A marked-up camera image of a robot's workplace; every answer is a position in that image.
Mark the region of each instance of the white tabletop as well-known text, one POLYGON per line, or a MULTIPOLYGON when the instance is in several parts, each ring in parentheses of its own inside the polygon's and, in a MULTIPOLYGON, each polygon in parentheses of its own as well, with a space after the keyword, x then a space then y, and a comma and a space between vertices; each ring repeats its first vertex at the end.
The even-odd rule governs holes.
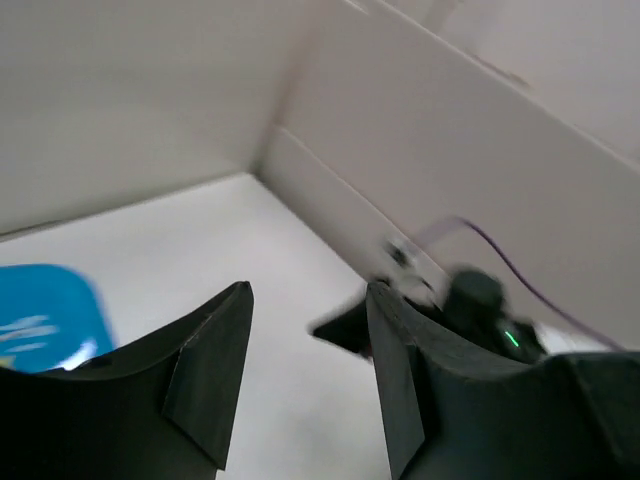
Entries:
POLYGON ((0 263, 56 263, 95 282, 119 344, 237 280, 253 327, 223 480, 386 480, 373 368, 306 327, 363 280, 247 174, 0 243, 0 263))

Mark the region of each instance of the blue object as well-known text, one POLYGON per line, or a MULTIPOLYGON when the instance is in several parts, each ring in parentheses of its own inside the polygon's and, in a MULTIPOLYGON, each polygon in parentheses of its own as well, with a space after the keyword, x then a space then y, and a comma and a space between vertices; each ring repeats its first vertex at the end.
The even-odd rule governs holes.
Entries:
POLYGON ((57 265, 0 267, 0 366, 71 370, 114 349, 91 285, 57 265))

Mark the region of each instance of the black device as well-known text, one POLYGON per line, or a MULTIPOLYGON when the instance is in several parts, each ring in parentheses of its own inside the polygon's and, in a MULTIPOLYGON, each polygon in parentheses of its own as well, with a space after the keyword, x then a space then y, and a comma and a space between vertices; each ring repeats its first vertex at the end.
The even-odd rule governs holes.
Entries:
POLYGON ((226 466, 252 313, 239 282, 76 370, 0 368, 0 478, 212 480, 226 466))
POLYGON ((370 352, 393 480, 640 478, 640 354, 547 356, 501 288, 463 270, 438 308, 372 282, 364 324, 314 329, 370 352))

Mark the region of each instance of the blue package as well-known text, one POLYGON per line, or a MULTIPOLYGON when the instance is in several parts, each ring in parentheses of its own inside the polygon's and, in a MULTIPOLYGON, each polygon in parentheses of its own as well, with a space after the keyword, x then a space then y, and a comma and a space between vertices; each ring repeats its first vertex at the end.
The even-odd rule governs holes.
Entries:
POLYGON ((114 349, 91 285, 57 265, 0 267, 0 366, 71 370, 114 349))

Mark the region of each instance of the green led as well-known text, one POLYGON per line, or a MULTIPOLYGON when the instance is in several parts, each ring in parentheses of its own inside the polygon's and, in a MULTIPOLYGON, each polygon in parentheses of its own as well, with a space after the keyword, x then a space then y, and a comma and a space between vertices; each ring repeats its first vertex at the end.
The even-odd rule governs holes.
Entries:
POLYGON ((518 341, 517 341, 515 338, 513 338, 513 335, 511 335, 509 332, 504 332, 504 333, 507 335, 507 337, 509 337, 509 340, 511 340, 511 342, 512 342, 516 347, 518 347, 518 348, 520 347, 520 344, 518 343, 518 341))

